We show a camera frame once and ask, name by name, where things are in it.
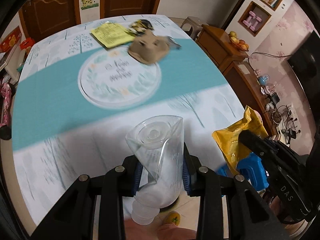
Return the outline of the yellow paper leaflet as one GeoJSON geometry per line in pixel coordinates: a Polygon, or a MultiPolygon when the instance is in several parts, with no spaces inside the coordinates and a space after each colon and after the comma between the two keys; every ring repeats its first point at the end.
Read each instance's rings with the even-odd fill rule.
{"type": "Polygon", "coordinates": [[[107,49],[121,46],[135,39],[135,35],[130,33],[124,26],[110,22],[92,29],[91,34],[107,49]]]}

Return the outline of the brown cardboard cup carrier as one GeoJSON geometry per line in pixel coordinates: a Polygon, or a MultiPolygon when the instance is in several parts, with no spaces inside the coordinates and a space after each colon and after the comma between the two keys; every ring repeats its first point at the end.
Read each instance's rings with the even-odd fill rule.
{"type": "Polygon", "coordinates": [[[156,36],[151,30],[136,37],[128,48],[128,54],[140,63],[151,65],[163,59],[171,49],[181,49],[170,36],[156,36]]]}

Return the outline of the fruit bowl with oranges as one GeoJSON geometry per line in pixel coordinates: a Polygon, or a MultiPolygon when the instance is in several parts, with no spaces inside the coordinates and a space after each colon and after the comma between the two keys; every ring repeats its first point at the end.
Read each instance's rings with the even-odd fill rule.
{"type": "Polygon", "coordinates": [[[230,44],[239,51],[249,51],[249,45],[242,39],[239,39],[237,36],[237,33],[234,31],[231,31],[228,34],[230,44]]]}

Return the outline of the black gold snack wrapper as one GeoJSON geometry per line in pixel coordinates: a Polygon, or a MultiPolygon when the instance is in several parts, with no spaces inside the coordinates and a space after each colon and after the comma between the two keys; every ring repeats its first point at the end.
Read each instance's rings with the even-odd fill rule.
{"type": "Polygon", "coordinates": [[[140,20],[133,22],[129,26],[128,30],[129,30],[129,32],[139,36],[139,35],[144,34],[147,30],[153,31],[154,28],[153,28],[150,21],[148,21],[146,19],[140,19],[140,20]]]}

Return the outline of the teal white patterned tablecloth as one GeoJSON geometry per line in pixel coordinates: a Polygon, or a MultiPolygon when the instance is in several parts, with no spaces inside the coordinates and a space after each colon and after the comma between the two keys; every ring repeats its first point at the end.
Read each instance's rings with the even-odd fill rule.
{"type": "Polygon", "coordinates": [[[204,51],[164,15],[108,18],[128,27],[148,20],[180,46],[153,65],[128,46],[105,49],[91,34],[105,20],[77,25],[36,43],[19,80],[12,115],[17,180],[39,224],[81,174],[105,174],[131,154],[126,133],[157,115],[183,118],[191,154],[212,169],[223,156],[212,133],[242,119],[244,107],[204,51]]]}

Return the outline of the yellow slipper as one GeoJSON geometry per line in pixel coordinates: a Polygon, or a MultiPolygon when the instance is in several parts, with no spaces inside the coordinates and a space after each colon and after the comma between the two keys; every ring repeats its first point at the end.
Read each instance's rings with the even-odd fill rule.
{"type": "Polygon", "coordinates": [[[163,225],[179,226],[180,221],[181,221],[181,215],[176,211],[172,211],[168,213],[167,216],[163,219],[163,225]]]}

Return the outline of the pink trouser legs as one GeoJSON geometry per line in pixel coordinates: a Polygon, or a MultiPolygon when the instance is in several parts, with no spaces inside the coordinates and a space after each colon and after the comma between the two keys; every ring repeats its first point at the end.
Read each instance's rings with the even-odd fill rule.
{"type": "MultiPolygon", "coordinates": [[[[151,239],[146,229],[133,220],[124,222],[126,239],[151,239]]],[[[195,239],[196,231],[180,228],[175,224],[163,224],[156,230],[158,239],[195,239]]]]}

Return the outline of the yellow snack bag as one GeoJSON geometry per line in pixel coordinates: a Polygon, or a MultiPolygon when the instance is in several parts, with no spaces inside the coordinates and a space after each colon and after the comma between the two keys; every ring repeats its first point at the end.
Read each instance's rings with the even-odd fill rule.
{"type": "Polygon", "coordinates": [[[242,131],[249,130],[262,139],[268,137],[268,133],[263,126],[262,117],[251,107],[246,106],[244,116],[241,120],[231,126],[214,131],[213,139],[216,141],[232,175],[237,175],[237,164],[242,159],[249,156],[251,151],[239,142],[239,135],[242,131]]]}

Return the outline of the pink dumbbells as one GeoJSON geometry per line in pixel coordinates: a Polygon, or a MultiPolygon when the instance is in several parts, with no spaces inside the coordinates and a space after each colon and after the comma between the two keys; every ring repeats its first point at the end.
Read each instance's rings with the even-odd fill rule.
{"type": "Polygon", "coordinates": [[[242,21],[242,23],[253,32],[258,30],[258,25],[261,22],[262,19],[259,16],[257,16],[253,11],[249,11],[247,19],[242,21]]]}

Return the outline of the pink hoverboard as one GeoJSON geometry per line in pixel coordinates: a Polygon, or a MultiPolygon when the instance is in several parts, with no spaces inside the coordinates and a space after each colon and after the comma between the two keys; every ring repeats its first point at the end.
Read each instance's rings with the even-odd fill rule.
{"type": "Polygon", "coordinates": [[[10,127],[10,107],[11,100],[15,94],[15,88],[11,83],[1,84],[1,139],[11,139],[11,127],[10,127]]]}

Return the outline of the wooden door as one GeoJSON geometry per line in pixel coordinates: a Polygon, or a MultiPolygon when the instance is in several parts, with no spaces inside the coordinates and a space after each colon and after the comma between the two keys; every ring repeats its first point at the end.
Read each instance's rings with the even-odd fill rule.
{"type": "Polygon", "coordinates": [[[26,37],[36,42],[72,26],[113,16],[155,14],[160,0],[27,0],[19,10],[26,37]]]}

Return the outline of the wooden side cabinet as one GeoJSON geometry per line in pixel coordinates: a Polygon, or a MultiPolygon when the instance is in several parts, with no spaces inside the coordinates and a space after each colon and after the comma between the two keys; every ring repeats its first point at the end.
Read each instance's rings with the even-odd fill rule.
{"type": "Polygon", "coordinates": [[[241,104],[256,110],[262,117],[268,135],[276,135],[276,125],[265,112],[268,99],[260,92],[254,70],[246,61],[247,53],[236,50],[224,30],[210,25],[202,26],[196,43],[218,67],[241,104]]]}

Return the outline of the beige plastic stool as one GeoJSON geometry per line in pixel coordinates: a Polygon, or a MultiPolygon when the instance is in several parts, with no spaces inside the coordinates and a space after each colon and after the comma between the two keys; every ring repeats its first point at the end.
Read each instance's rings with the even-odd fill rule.
{"type": "Polygon", "coordinates": [[[207,25],[205,21],[201,20],[198,17],[188,16],[183,23],[181,24],[181,29],[183,29],[184,25],[190,25],[190,29],[185,31],[193,40],[196,40],[199,33],[202,31],[203,25],[207,25]]]}

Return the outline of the blue plastic stool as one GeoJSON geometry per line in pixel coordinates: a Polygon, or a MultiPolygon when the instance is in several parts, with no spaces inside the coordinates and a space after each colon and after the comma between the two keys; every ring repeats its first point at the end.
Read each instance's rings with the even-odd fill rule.
{"type": "Polygon", "coordinates": [[[235,156],[231,157],[232,161],[226,161],[225,165],[220,166],[216,173],[225,177],[232,177],[241,174],[248,180],[256,191],[267,189],[268,173],[262,165],[261,159],[251,152],[246,158],[235,162],[235,156]]]}

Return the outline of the clear plastic bottle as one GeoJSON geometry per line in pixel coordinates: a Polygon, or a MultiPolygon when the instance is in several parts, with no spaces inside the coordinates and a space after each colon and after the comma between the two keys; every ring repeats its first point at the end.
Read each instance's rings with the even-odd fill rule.
{"type": "Polygon", "coordinates": [[[137,224],[149,225],[161,209],[178,199],[183,187],[183,118],[148,118],[129,131],[125,139],[143,167],[131,217],[137,224]]]}

